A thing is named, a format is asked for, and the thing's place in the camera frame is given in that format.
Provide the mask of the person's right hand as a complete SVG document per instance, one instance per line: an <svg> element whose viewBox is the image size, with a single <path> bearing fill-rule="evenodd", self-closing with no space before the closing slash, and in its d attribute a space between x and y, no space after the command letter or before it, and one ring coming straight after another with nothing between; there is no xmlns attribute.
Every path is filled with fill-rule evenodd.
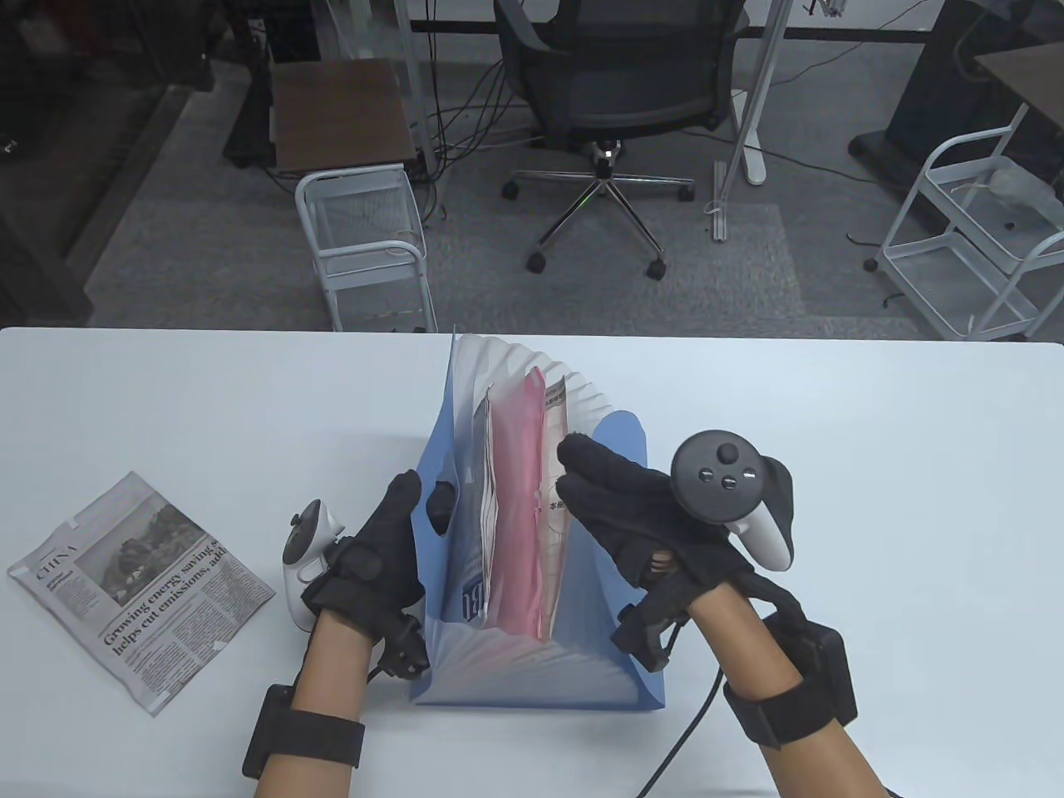
<svg viewBox="0 0 1064 798"><path fill-rule="evenodd" d="M755 609L735 588L752 567L722 527L696 520L675 498L668 475L616 455L583 434L558 445L564 473L559 498L608 552L634 588L643 626L692 615L711 635L759 624Z"/></svg>

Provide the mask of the person's left hand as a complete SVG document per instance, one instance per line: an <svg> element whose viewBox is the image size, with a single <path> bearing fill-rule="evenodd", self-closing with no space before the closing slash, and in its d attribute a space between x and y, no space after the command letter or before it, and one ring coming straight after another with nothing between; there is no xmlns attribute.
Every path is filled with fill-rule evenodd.
<svg viewBox="0 0 1064 798"><path fill-rule="evenodd" d="M323 573L300 595L312 615L335 614L373 643L422 639L421 624L409 613L425 596L413 529L421 491L413 469L396 475L358 534L327 548Z"/></svg>

